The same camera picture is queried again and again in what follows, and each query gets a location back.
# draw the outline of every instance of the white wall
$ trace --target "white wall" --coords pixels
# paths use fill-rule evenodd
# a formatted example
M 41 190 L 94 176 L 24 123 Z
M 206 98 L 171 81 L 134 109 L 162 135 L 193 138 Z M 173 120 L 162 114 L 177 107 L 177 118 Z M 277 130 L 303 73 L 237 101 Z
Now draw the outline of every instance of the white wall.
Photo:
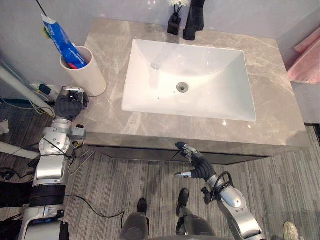
M 93 17 L 167 25 L 172 8 L 166 0 L 39 0 L 77 45 L 83 45 Z M 188 9 L 181 11 L 184 26 Z M 298 55 L 292 47 L 320 25 L 319 0 L 207 0 L 207 30 L 274 38 L 284 62 Z M 35 0 L 0 0 L 0 56 L 30 83 L 71 83 L 59 66 L 59 54 L 44 38 L 41 10 Z M 8 96 L 0 81 L 0 96 Z
M 291 83 L 303 121 L 320 124 L 320 84 Z

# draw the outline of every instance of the marble countertop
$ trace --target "marble countertop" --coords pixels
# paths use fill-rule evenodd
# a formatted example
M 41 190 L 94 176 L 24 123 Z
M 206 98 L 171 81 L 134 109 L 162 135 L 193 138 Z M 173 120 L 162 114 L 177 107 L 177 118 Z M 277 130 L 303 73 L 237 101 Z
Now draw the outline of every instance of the marble countertop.
M 76 119 L 89 133 L 87 143 L 157 147 L 150 145 L 150 140 L 156 138 L 163 143 L 159 148 L 169 146 L 166 140 L 234 143 L 233 149 L 239 144 L 309 146 L 303 118 L 274 39 L 204 30 L 196 33 L 195 41 L 187 41 L 181 33 L 182 29 L 179 36 L 168 34 L 165 26 L 155 24 L 94 20 L 85 46 L 93 52 L 107 89 L 90 98 L 88 109 Z M 133 39 L 244 51 L 256 121 L 226 120 L 223 124 L 223 119 L 122 111 Z

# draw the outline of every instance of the shoe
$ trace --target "shoe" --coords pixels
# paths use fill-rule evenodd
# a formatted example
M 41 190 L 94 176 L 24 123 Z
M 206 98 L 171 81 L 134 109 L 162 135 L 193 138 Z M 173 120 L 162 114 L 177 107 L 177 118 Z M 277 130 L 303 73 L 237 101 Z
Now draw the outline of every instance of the shoe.
M 187 203 L 188 203 L 188 200 L 189 200 L 189 190 L 186 189 L 186 188 L 183 188 L 180 191 L 179 198 L 178 198 L 178 205 L 176 206 L 176 211 L 175 211 L 175 214 L 178 217 L 180 215 L 180 207 L 182 207 L 182 206 L 186 207 Z
M 138 201 L 136 211 L 139 213 L 147 214 L 147 201 L 144 198 L 140 198 L 140 200 Z
M 286 221 L 283 225 L 283 236 L 284 240 L 300 240 L 296 226 L 290 221 Z

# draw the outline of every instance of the black faucet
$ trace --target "black faucet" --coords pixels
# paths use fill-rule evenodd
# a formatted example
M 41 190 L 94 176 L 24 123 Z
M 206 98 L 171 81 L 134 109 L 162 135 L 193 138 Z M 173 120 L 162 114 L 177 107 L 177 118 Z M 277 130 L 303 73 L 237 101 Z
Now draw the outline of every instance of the black faucet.
M 205 0 L 191 0 L 183 39 L 193 41 L 196 39 L 196 32 L 204 29 L 204 4 Z

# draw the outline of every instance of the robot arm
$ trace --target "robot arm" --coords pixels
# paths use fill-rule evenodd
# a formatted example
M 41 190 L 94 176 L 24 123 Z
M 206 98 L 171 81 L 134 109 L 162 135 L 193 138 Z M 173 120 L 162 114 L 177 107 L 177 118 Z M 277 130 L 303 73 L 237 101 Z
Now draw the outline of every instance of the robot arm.
M 69 177 L 72 141 L 84 140 L 83 126 L 73 128 L 88 97 L 81 88 L 63 87 L 55 103 L 55 119 L 43 131 L 39 143 L 41 157 L 32 184 L 28 208 L 23 213 L 19 240 L 68 240 L 64 198 Z
M 176 146 L 195 169 L 178 172 L 175 176 L 206 181 L 210 191 L 206 187 L 201 190 L 204 193 L 204 202 L 208 205 L 217 200 L 236 240 L 265 240 L 262 229 L 247 207 L 244 195 L 234 188 L 230 173 L 224 172 L 218 176 L 212 165 L 199 151 L 184 142 L 178 142 Z

